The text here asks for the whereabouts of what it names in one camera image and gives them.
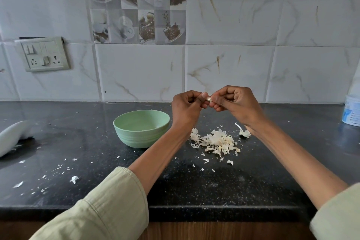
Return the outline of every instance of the switch plate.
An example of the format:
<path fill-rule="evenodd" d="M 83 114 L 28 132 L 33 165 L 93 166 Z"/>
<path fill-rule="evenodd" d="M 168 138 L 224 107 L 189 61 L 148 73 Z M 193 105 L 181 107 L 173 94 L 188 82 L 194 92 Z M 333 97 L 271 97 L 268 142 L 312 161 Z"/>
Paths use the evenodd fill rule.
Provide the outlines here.
<path fill-rule="evenodd" d="M 16 40 L 15 43 L 27 72 L 70 68 L 61 37 Z"/>

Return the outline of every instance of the left hand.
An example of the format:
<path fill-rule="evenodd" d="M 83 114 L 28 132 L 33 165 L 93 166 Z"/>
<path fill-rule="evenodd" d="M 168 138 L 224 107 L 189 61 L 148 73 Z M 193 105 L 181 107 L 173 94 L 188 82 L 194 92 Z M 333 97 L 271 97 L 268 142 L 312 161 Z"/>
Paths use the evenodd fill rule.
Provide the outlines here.
<path fill-rule="evenodd" d="M 201 109 L 207 108 L 209 104 L 207 97 L 207 92 L 193 90 L 175 95 L 171 103 L 173 127 L 191 132 L 199 119 Z"/>

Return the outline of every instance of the forearm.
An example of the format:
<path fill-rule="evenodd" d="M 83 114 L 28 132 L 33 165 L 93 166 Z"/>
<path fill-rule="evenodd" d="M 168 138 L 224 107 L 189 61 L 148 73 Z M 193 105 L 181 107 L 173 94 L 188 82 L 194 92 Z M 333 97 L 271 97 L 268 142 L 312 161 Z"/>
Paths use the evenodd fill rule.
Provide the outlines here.
<path fill-rule="evenodd" d="M 317 209 L 348 187 L 274 123 L 267 121 L 253 130 L 254 135 L 299 183 Z"/>
<path fill-rule="evenodd" d="M 190 133 L 174 126 L 129 166 L 146 195 Z"/>

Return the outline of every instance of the shirt cuff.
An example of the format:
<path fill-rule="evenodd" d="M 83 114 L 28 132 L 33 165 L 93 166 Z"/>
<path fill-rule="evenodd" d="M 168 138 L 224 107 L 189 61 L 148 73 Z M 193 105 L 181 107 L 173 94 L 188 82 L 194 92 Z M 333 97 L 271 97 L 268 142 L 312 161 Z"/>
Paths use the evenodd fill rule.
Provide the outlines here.
<path fill-rule="evenodd" d="M 148 201 L 137 176 L 117 167 L 85 198 L 113 239 L 138 239 L 149 224 Z"/>
<path fill-rule="evenodd" d="M 360 235 L 360 183 L 327 201 L 316 213 L 310 229 L 317 240 L 352 240 Z"/>

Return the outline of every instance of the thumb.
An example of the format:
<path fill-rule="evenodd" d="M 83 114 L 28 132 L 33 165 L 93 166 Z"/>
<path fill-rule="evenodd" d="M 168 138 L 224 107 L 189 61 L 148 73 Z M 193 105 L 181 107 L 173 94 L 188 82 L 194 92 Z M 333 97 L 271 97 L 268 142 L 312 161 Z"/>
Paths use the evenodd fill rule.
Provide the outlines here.
<path fill-rule="evenodd" d="M 201 106 L 201 104 L 206 100 L 206 97 L 208 94 L 206 92 L 201 93 L 195 101 L 192 103 L 192 105 Z"/>
<path fill-rule="evenodd" d="M 238 107 L 238 105 L 234 102 L 228 101 L 224 97 L 213 95 L 211 96 L 211 100 L 215 102 L 216 104 L 225 107 L 230 112 L 235 111 L 235 108 Z"/>

